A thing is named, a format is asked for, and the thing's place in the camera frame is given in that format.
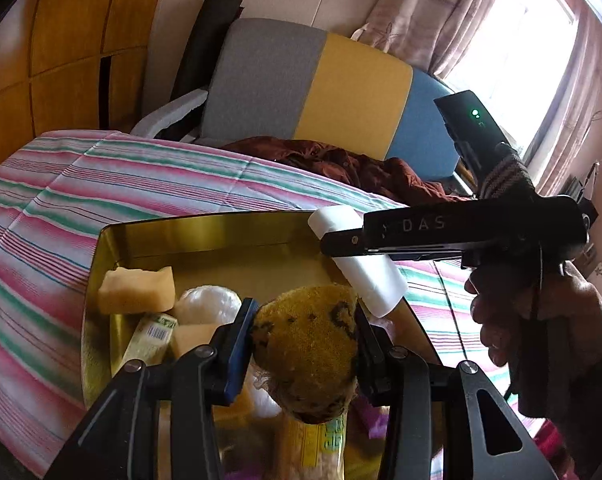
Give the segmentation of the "person right hand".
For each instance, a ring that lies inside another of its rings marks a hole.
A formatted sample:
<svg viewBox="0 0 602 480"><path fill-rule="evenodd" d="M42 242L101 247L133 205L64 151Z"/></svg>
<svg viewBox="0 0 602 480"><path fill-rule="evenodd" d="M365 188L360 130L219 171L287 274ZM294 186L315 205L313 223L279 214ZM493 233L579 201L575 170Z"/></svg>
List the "person right hand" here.
<svg viewBox="0 0 602 480"><path fill-rule="evenodd" d="M472 320L497 366L512 367L525 415L568 409L570 382L602 360L602 302L570 261L526 276L512 266L479 266L465 289Z"/></svg>

